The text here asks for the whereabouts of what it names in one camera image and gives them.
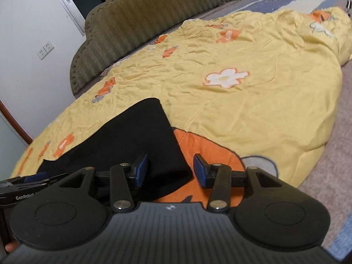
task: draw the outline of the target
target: wall socket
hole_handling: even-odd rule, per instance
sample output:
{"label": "wall socket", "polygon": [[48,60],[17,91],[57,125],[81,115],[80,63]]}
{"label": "wall socket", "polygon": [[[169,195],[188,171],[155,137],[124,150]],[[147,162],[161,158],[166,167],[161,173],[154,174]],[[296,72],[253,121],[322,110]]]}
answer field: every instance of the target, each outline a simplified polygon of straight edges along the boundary
{"label": "wall socket", "polygon": [[49,52],[51,52],[54,49],[54,46],[50,41],[48,41],[41,49],[39,52],[37,52],[37,55],[40,57],[40,59],[43,59]]}

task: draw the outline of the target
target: metal screw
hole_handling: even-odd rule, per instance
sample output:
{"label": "metal screw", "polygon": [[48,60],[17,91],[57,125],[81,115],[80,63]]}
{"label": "metal screw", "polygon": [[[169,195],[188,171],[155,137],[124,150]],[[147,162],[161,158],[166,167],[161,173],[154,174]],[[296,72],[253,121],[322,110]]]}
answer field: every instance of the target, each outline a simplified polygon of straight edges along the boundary
{"label": "metal screw", "polygon": [[222,200],[212,201],[209,205],[213,209],[223,209],[223,208],[227,207],[227,203],[225,201],[222,201]]}
{"label": "metal screw", "polygon": [[114,208],[117,208],[117,209],[126,209],[129,207],[131,207],[131,203],[126,200],[116,201],[114,203]]}

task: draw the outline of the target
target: black garment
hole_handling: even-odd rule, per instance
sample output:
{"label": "black garment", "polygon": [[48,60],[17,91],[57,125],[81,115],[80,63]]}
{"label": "black garment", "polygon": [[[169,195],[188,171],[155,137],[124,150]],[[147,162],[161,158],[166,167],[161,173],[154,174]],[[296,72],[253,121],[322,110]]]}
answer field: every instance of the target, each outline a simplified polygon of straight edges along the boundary
{"label": "black garment", "polygon": [[156,98],[128,108],[56,161],[44,160],[38,172],[55,176],[83,167],[108,171],[116,164],[134,163],[142,153],[148,155],[148,172],[142,187],[133,192],[135,202],[168,195],[192,179],[192,171]]}

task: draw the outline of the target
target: wooden trim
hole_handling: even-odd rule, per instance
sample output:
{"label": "wooden trim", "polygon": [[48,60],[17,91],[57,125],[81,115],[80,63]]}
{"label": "wooden trim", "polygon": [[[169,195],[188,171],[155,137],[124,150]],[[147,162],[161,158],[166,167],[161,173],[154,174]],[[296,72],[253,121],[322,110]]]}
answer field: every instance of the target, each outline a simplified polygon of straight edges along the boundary
{"label": "wooden trim", "polygon": [[31,144],[33,141],[31,137],[22,129],[22,127],[17,123],[17,121],[12,117],[8,109],[0,100],[0,112],[4,115],[10,125],[17,131],[17,133],[27,142],[27,144]]}

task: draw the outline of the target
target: scalloped headboard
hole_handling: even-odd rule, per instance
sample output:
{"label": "scalloped headboard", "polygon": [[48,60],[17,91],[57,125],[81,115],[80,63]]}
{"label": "scalloped headboard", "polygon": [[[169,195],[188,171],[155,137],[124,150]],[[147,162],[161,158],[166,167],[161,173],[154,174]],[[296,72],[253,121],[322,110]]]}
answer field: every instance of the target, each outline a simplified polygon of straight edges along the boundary
{"label": "scalloped headboard", "polygon": [[86,18],[86,41],[75,54],[73,94],[106,67],[167,29],[232,0],[106,0]]}

